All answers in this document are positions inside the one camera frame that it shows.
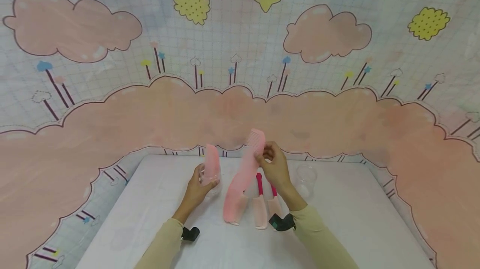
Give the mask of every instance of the pink comb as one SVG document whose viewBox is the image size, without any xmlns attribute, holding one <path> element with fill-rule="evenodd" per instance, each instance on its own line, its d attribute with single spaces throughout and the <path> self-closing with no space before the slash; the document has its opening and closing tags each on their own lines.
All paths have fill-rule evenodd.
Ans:
<svg viewBox="0 0 480 269">
<path fill-rule="evenodd" d="M 264 147 L 265 134 L 258 129 L 252 129 L 247 139 L 247 147 L 241 159 L 240 169 L 230 184 L 233 189 L 243 192 L 250 186 L 259 167 L 254 155 L 263 154 Z"/>
<path fill-rule="evenodd" d="M 259 166 L 254 154 L 262 154 L 264 147 L 265 135 L 260 130 L 252 129 L 247 139 L 247 147 L 241 159 L 240 169 L 233 177 L 227 190 L 223 205 L 225 222 L 239 225 L 248 202 L 248 197 L 243 192 L 250 186 Z"/>
<path fill-rule="evenodd" d="M 212 181 L 218 180 L 220 181 L 220 158 L 218 156 L 218 150 L 215 146 L 207 144 L 206 147 L 206 155 L 205 155 L 205 162 L 203 165 L 203 176 L 201 178 L 202 186 L 206 186 Z M 220 184 L 210 190 L 207 194 L 208 197 L 214 196 L 218 192 L 220 192 L 221 186 Z"/>
</svg>

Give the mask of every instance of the person's right hand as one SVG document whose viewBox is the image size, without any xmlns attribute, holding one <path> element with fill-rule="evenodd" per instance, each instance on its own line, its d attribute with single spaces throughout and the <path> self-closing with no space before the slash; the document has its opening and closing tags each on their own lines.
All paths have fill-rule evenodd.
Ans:
<svg viewBox="0 0 480 269">
<path fill-rule="evenodd" d="M 307 203 L 300 196 L 290 181 L 287 158 L 275 142 L 265 143 L 263 155 L 255 155 L 255 159 L 263 168 L 267 180 L 277 188 L 278 193 L 290 211 L 305 209 Z"/>
<path fill-rule="evenodd" d="M 263 168 L 267 180 L 277 188 L 278 192 L 281 193 L 285 188 L 291 187 L 287 158 L 277 143 L 266 142 L 263 155 L 255 155 L 255 159 Z"/>
</svg>

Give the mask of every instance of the clear plastic cup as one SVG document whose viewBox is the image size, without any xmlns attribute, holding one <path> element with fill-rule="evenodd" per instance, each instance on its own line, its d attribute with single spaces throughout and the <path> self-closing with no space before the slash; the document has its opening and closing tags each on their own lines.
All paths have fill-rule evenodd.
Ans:
<svg viewBox="0 0 480 269">
<path fill-rule="evenodd" d="M 309 165 L 299 165 L 295 170 L 295 189 L 303 199 L 308 200 L 313 197 L 313 188 L 317 180 L 316 170 Z"/>
<path fill-rule="evenodd" d="M 221 174 L 206 177 L 204 173 L 205 173 L 204 171 L 200 172 L 200 184 L 202 184 L 202 186 L 205 186 L 206 184 L 209 184 L 211 181 L 214 181 L 214 180 L 220 181 Z M 222 191 L 222 184 L 220 183 L 215 188 L 209 190 L 206 197 L 209 197 L 209 198 L 214 197 L 221 191 Z"/>
</svg>

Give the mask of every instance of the magenta comb handle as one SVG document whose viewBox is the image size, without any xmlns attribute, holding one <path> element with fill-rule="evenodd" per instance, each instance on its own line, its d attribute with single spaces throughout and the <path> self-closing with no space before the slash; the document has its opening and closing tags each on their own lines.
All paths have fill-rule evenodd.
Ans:
<svg viewBox="0 0 480 269">
<path fill-rule="evenodd" d="M 270 184 L 270 186 L 272 187 L 273 197 L 277 196 L 277 189 L 275 189 L 275 187 L 272 184 Z"/>
<path fill-rule="evenodd" d="M 263 186 L 262 186 L 262 174 L 257 173 L 257 184 L 258 184 L 258 195 L 263 195 Z"/>
</svg>

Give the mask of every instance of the plastic cup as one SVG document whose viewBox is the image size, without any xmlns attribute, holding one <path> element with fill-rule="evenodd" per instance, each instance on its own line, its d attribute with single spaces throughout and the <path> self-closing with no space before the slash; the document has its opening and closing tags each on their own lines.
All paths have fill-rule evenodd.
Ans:
<svg viewBox="0 0 480 269">
<path fill-rule="evenodd" d="M 303 199 L 313 197 L 313 188 L 317 180 L 316 170 L 309 165 L 299 165 L 295 170 L 295 188 Z"/>
</svg>

